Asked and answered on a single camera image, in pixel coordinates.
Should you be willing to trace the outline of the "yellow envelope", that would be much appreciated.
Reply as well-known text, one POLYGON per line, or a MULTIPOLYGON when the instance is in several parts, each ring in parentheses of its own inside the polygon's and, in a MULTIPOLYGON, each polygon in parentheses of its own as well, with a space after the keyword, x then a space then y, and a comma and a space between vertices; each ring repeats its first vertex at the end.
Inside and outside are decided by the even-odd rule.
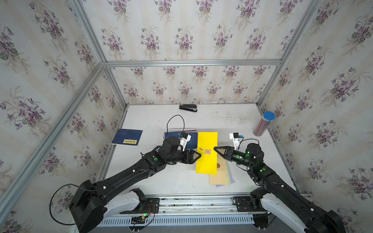
POLYGON ((197 160, 196 173, 217 174, 217 153, 214 151, 217 145, 217 132, 198 133, 197 152, 201 154, 201 157, 197 160))

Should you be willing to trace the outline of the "blue envelope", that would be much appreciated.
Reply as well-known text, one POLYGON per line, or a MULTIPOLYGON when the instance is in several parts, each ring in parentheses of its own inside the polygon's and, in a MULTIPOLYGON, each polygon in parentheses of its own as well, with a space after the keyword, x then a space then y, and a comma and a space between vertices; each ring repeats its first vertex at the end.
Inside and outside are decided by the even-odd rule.
MULTIPOLYGON (((170 136, 174 137, 182 137, 181 135, 182 132, 165 132, 164 133, 164 138, 168 138, 170 136)), ((190 135, 191 139, 186 143, 185 149, 196 149, 198 145, 198 132, 197 131, 186 131, 188 135, 190 135)))

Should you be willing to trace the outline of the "beige envelope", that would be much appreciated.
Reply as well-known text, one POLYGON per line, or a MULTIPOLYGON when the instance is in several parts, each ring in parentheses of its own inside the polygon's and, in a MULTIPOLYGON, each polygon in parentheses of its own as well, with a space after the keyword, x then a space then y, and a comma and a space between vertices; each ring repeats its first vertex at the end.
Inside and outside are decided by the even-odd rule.
POLYGON ((212 185, 229 185, 229 174, 227 161, 218 155, 217 174, 209 176, 209 184, 212 185))

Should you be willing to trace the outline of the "lilac purple envelope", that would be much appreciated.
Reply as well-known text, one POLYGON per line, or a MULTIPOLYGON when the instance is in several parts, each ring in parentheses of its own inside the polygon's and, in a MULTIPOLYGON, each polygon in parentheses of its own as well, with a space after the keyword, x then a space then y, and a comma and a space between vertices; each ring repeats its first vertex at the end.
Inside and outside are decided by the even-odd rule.
MULTIPOLYGON (((233 184, 233 183, 235 183, 236 181, 235 181, 235 179, 234 179, 234 177, 233 177, 232 172, 231 172, 231 175, 232 175, 232 183, 231 183, 231 184, 233 184)), ((219 181, 219 183, 216 184, 215 186, 216 186, 216 187, 221 187, 221 186, 225 186, 225 185, 228 185, 228 173, 227 173, 227 177, 224 178, 222 181, 219 181)))

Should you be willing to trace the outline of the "white rectangular storage tray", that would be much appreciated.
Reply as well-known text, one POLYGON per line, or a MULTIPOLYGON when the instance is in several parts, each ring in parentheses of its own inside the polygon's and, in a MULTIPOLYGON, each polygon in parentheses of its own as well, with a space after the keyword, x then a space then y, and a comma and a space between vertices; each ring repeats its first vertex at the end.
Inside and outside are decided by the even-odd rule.
MULTIPOLYGON (((195 129, 191 129, 191 128, 187 128, 184 130, 184 132, 186 133, 186 131, 194 131, 195 129)), ((167 133, 168 132, 175 132, 175 131, 178 131, 178 132, 182 132, 182 129, 169 129, 168 131, 166 131, 167 133)))

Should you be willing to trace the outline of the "light green envelope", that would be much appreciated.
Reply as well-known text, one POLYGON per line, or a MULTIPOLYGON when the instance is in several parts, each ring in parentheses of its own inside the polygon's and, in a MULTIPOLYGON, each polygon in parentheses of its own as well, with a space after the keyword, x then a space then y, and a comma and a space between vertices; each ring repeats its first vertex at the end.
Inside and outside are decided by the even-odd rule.
POLYGON ((227 163, 227 169, 228 169, 228 185, 230 185, 232 183, 232 175, 231 175, 231 170, 230 170, 228 163, 227 163))

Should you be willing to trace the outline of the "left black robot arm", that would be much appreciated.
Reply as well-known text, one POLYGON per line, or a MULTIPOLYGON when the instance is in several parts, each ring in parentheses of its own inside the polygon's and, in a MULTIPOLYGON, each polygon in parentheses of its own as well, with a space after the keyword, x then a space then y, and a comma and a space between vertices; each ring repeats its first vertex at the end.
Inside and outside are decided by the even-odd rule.
POLYGON ((81 183, 69 204, 78 232, 90 232, 109 216, 109 212, 114 211, 113 199, 123 206, 123 201, 116 196, 133 184, 155 175, 167 165, 194 164, 201 157, 200 153, 185 149, 180 145, 180 139, 171 136, 122 172, 96 183, 90 180, 81 183))

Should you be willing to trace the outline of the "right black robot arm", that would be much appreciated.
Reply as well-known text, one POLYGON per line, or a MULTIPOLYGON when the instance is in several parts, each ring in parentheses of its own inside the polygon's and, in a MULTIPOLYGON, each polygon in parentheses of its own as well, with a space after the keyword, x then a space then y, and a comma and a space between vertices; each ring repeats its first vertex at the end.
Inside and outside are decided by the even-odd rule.
POLYGON ((250 143, 245 152, 231 146, 215 147, 227 161, 246 167, 250 178, 259 185, 250 193, 250 206, 274 214, 297 233, 344 233, 343 220, 333 210, 325 211, 291 188, 264 162, 259 144, 250 143))

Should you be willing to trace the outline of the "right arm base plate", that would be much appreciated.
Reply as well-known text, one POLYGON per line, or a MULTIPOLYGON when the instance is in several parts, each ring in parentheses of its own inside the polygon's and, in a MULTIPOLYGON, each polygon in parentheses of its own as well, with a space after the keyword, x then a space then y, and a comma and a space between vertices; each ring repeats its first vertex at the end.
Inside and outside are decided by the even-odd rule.
POLYGON ((232 203, 238 212, 260 212, 263 210, 260 201, 252 196, 235 196, 232 203))

